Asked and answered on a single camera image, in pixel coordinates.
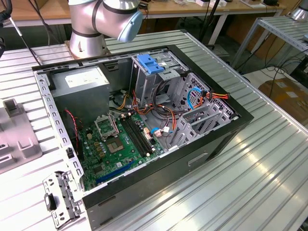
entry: open computer tower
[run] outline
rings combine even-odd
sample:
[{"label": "open computer tower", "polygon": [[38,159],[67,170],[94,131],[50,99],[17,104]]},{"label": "open computer tower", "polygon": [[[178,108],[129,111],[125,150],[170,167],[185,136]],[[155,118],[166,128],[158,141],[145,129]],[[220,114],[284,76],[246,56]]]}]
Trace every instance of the open computer tower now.
[{"label": "open computer tower", "polygon": [[44,181],[59,230],[92,230],[217,156],[253,117],[176,46],[34,67],[67,164]]}]

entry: blue pcie slot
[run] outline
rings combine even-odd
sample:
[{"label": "blue pcie slot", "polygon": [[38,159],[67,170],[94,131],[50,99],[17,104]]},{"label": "blue pcie slot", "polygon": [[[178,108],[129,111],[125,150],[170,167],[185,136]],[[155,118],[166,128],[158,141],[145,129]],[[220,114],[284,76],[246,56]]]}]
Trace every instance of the blue pcie slot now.
[{"label": "blue pcie slot", "polygon": [[131,166],[134,162],[135,162],[135,161],[132,161],[132,162],[130,162],[128,165],[125,165],[125,166],[123,166],[123,167],[121,167],[121,168],[119,168],[119,169],[117,169],[117,170],[115,170],[115,171],[113,171],[113,172],[111,172],[111,173],[105,175],[105,176],[102,176],[102,177],[96,179],[96,183],[97,183],[97,184],[98,184],[98,183],[102,183],[102,182],[104,182],[104,181],[106,181],[106,180],[108,180],[108,179],[110,179],[110,178],[112,178],[112,177],[114,177],[114,176],[116,176],[116,175],[118,175],[118,174],[120,174],[120,173],[125,172],[126,170],[129,170],[129,169],[130,169],[130,166]]}]

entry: motherboard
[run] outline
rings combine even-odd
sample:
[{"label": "motherboard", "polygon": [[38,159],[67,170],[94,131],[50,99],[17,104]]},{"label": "motherboard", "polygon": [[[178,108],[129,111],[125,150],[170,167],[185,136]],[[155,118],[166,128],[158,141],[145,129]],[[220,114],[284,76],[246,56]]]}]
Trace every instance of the motherboard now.
[{"label": "motherboard", "polygon": [[85,190],[163,154],[156,137],[145,131],[148,128],[138,114],[97,120],[81,130]]}]

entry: green circuit board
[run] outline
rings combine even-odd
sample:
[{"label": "green circuit board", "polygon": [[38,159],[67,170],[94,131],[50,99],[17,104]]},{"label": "green circuit board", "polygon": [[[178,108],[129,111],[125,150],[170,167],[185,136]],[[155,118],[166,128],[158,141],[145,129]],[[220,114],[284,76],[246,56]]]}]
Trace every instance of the green circuit board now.
[{"label": "green circuit board", "polygon": [[[146,127],[139,115],[134,114],[131,116],[131,119],[137,126]],[[115,123],[119,134],[110,136],[106,140],[101,139],[100,133],[94,123],[89,128],[83,129],[80,132],[84,154],[84,160],[81,160],[80,163],[84,170],[82,178],[86,191],[96,187],[97,179],[103,176],[114,174],[118,169],[121,170],[124,167],[126,170],[135,168],[164,153],[164,148],[160,146],[154,137],[153,144],[149,143],[149,145],[152,145],[155,151],[150,156],[142,157],[129,137],[128,132],[124,129],[121,120],[116,119]],[[113,130],[109,120],[100,122],[98,125],[101,133]]]}]

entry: slotted aluminum surface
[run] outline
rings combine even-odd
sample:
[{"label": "slotted aluminum surface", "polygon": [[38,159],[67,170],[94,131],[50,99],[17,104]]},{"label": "slotted aluminum surface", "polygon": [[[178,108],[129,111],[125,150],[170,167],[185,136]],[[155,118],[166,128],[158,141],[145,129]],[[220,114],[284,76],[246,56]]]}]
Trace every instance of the slotted aluminum surface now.
[{"label": "slotted aluminum surface", "polygon": [[[255,119],[220,156],[101,230],[296,230],[308,215],[308,131],[187,33],[140,35],[129,44],[107,40],[112,53],[167,44],[176,44]],[[64,45],[34,50],[45,64],[72,59]],[[27,50],[5,52],[0,59],[0,98],[14,97],[24,105],[44,151],[43,157],[0,175],[5,231],[54,230],[42,180],[65,169],[30,70],[34,65]],[[90,230],[85,214],[64,230]]]},{"label": "slotted aluminum surface", "polygon": [[304,35],[308,34],[308,22],[300,23],[288,16],[281,16],[261,18],[258,20],[258,24],[298,50],[306,51],[308,49],[308,42],[303,39]]}]

